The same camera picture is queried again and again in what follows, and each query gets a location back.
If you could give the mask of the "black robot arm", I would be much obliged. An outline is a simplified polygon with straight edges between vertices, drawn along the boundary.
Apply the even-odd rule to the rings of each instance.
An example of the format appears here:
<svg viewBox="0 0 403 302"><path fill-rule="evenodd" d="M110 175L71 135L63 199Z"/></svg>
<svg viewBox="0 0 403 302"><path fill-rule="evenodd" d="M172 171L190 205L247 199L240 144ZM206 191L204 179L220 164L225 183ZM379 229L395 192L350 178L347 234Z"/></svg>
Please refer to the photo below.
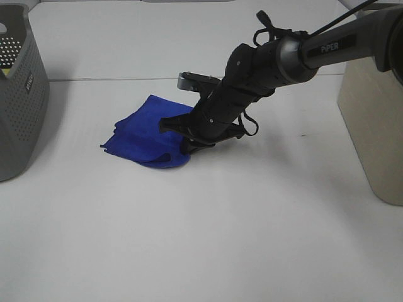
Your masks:
<svg viewBox="0 0 403 302"><path fill-rule="evenodd" d="M184 72L182 90L195 91L199 101L191 112L159 121L159 131L183 137L181 151L192 154L230 138L241 138L246 108L270 97L279 87L311 80L327 65L371 57L380 72L402 79L402 6L384 5L353 21L345 16L308 33L275 27L257 14L266 43L240 44L230 55L222 79Z"/></svg>

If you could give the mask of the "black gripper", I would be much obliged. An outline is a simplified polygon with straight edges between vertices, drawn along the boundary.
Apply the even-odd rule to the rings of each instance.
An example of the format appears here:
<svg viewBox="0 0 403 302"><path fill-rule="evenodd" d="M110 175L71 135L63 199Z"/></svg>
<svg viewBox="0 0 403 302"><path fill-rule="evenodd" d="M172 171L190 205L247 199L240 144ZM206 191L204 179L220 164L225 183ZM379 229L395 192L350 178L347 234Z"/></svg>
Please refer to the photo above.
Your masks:
<svg viewBox="0 0 403 302"><path fill-rule="evenodd" d="M257 123L246 114L246 108L258 100L259 96L253 92L220 82L208 96L200 98L190 113L161 118L159 131L173 131L182 135L181 153L184 155L212 148L216 143L230 138L255 135L256 132L246 130L242 117Z"/></svg>

